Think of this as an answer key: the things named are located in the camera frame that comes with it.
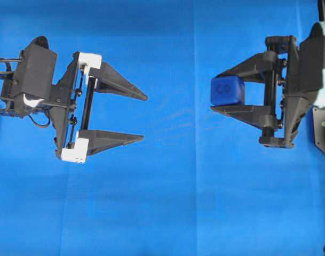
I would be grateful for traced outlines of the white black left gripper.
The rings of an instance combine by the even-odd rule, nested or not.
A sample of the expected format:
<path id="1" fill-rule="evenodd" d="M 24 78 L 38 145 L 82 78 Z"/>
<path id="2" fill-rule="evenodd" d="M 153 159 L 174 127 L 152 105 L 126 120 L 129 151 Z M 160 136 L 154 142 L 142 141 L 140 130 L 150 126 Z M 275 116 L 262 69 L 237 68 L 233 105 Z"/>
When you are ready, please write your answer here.
<path id="1" fill-rule="evenodd" d="M 94 69 L 94 77 L 89 75 L 91 69 Z M 102 62 L 102 56 L 76 52 L 63 77 L 53 85 L 50 99 L 31 99 L 27 95 L 23 96 L 25 105 L 44 111 L 49 124 L 52 124 L 55 129 L 56 156 L 60 160 L 84 163 L 87 155 L 95 155 L 104 150 L 143 140 L 143 135 L 102 130 L 75 132 L 76 98 L 82 94 L 83 84 L 86 85 L 88 94 L 86 104 L 92 101 L 94 86 L 94 90 L 98 93 L 112 93 L 142 101 L 148 100 L 148 96 L 140 89 L 108 63 Z"/>

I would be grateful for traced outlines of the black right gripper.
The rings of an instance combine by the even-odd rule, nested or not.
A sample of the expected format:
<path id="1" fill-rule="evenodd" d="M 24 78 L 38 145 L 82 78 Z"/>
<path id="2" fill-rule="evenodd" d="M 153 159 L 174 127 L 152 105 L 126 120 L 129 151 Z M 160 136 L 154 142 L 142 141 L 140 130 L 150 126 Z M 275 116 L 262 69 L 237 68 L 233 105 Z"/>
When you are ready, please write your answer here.
<path id="1" fill-rule="evenodd" d="M 266 73 L 275 69 L 279 54 L 286 53 L 287 74 L 283 84 L 281 101 L 281 121 L 284 136 L 276 138 L 274 131 L 278 129 L 278 120 L 271 114 L 270 106 L 256 105 L 225 105 L 210 108 L 222 115 L 235 118 L 258 129 L 263 129 L 259 143 L 265 147 L 292 148 L 293 140 L 298 134 L 301 120 L 312 106 L 306 93 L 300 90 L 300 47 L 296 46 L 294 36 L 267 37 L 265 44 L 268 51 L 258 53 L 244 60 L 231 69 L 216 76 L 238 76 L 244 82 L 265 83 Z"/>

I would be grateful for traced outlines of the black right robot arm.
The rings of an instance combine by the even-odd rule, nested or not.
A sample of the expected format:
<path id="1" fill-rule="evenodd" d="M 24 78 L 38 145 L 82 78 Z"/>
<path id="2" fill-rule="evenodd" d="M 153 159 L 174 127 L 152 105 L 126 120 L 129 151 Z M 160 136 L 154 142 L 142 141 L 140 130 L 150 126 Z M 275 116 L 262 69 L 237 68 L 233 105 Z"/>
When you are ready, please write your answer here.
<path id="1" fill-rule="evenodd" d="M 265 44 L 265 52 L 211 80 L 211 109 L 260 129 L 260 144 L 274 148 L 292 148 L 311 112 L 314 143 L 325 154 L 325 36 L 300 45 L 274 36 Z"/>

